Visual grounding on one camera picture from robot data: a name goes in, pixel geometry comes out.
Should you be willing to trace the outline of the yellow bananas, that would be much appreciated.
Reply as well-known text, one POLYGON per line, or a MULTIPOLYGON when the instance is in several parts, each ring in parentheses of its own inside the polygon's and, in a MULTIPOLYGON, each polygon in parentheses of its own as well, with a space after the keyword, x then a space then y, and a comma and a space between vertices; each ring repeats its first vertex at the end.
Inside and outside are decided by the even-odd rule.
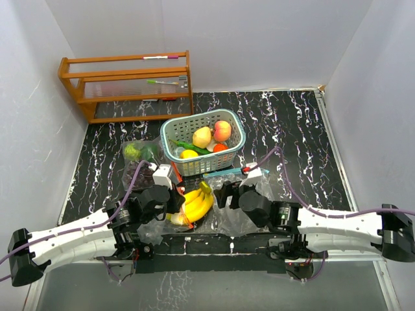
POLYGON ((202 219, 212 208, 214 197, 211 187, 202 181, 197 190, 184 195, 185 203, 178 213, 171 214, 169 220, 174 225, 189 225, 202 219))

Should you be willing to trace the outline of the dark red grapes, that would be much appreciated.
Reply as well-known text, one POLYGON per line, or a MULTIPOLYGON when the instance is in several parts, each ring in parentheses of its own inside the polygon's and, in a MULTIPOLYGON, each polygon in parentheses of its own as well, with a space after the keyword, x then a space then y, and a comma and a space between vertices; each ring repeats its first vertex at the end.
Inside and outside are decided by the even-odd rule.
MULTIPOLYGON (((130 185, 132 184, 132 179, 134 174, 136 173, 136 169, 139 166, 137 161, 131 161, 127 164, 124 169, 122 182, 124 186, 124 190, 128 190, 130 185)), ((132 191, 139 192, 141 190, 145 190, 154 185, 153 175, 154 171, 150 168, 149 164, 144 163, 133 182, 132 191)))

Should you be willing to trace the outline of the clear zip top bag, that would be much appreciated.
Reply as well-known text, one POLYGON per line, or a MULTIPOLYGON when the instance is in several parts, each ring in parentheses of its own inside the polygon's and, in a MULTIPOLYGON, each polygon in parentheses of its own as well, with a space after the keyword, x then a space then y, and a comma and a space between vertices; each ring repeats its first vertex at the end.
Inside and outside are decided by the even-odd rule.
MULTIPOLYGON (((161 164, 162 160, 162 152, 161 152, 161 145, 160 145, 160 138, 158 137, 155 140, 147 141, 147 140, 133 140, 133 141, 127 141, 122 144, 122 153, 124 157, 124 149, 128 144, 135 144, 135 147, 140 149, 141 151, 141 157, 137 162, 139 163, 139 166, 136 169, 136 173, 134 174, 134 177, 132 179, 132 184, 135 181, 137 174, 141 168, 141 166, 146 163, 150 165, 150 168, 155 171, 157 167, 161 164)), ((124 169, 127 166, 127 164, 131 162, 129 160, 126 160, 124 157, 124 169)))

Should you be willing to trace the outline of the green custard apple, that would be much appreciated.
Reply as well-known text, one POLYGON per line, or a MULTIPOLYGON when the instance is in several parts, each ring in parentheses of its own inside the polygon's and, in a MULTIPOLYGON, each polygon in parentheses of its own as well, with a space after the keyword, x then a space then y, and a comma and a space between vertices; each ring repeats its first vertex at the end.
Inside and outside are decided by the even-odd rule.
POLYGON ((129 161, 137 161, 141 157, 140 149, 135 147, 135 144, 128 144, 124 148, 124 158, 129 161))

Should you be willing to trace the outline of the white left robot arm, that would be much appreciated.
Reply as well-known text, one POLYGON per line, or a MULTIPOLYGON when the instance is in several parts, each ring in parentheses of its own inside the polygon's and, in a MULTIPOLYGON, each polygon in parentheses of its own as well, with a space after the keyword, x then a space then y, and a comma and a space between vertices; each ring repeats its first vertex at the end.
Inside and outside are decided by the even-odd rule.
POLYGON ((134 250, 132 234, 153 220, 180 210, 185 202, 176 186, 154 185, 127 194, 112 207, 52 229, 14 231, 5 260, 13 287, 36 282, 60 266, 95 257, 128 258, 134 250))

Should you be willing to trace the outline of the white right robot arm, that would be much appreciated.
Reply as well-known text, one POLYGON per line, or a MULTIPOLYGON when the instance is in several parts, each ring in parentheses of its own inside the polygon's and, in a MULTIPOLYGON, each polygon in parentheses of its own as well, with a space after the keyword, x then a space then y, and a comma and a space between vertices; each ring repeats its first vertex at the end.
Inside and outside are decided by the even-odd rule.
POLYGON ((414 230, 409 214, 395 205, 364 212, 318 211, 298 203, 270 201, 254 186, 226 182, 214 190, 219 208, 230 201, 258 228, 280 241, 268 241, 268 253, 296 260, 323 256, 330 250, 378 253, 396 262, 414 262, 414 230))

